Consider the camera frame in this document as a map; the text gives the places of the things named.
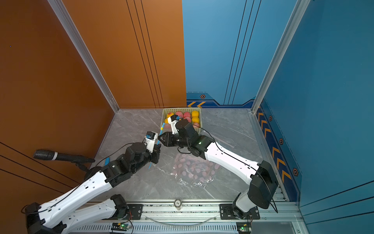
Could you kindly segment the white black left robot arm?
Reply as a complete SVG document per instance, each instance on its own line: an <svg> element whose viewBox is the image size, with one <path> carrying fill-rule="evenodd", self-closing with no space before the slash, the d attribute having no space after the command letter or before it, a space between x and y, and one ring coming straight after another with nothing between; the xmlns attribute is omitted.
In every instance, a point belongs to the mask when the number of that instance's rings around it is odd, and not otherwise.
<svg viewBox="0 0 374 234"><path fill-rule="evenodd" d="M26 229L29 234L67 234L98 220L130 218L128 205L122 195L113 195L104 202L86 208L82 206L131 178L147 163L156 164L161 145L152 151L145 143L136 142L124 154L102 167L81 185L66 194L46 202L25 207Z"/></svg>

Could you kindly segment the clear zip-top bag blue zipper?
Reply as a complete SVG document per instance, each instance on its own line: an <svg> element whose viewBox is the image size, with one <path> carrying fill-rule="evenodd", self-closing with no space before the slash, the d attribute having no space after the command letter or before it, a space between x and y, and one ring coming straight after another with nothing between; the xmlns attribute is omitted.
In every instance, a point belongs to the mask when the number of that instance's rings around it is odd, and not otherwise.
<svg viewBox="0 0 374 234"><path fill-rule="evenodd" d="M155 149L160 150L161 148L161 135L164 133L166 123L163 123L160 128L160 132L158 134L154 133L154 136L152 135L152 132L149 132L145 136L147 148L153 147L153 152Z"/></svg>

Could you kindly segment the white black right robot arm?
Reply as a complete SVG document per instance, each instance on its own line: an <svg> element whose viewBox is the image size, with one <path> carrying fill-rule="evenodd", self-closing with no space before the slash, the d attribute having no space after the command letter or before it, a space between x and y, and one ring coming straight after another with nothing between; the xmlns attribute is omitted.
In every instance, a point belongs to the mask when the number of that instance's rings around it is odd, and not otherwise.
<svg viewBox="0 0 374 234"><path fill-rule="evenodd" d="M187 120L168 119L171 131L158 136L158 140L166 147L187 148L193 156L200 157L234 173L249 187L244 193L237 195L231 208L236 218L244 219L254 215L254 208L277 211L274 195L279 185L278 179L270 163L245 159L221 146L212 135L201 135Z"/></svg>

